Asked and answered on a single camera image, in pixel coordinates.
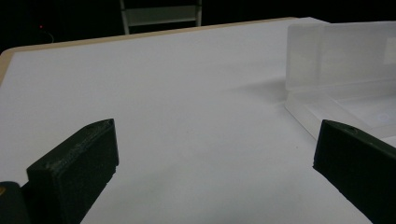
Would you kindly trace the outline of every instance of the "transparent plastic box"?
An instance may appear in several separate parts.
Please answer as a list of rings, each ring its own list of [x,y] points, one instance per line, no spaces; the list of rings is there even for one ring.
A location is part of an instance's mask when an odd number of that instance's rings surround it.
[[[396,21],[293,24],[285,107],[316,138],[323,119],[396,135]]]

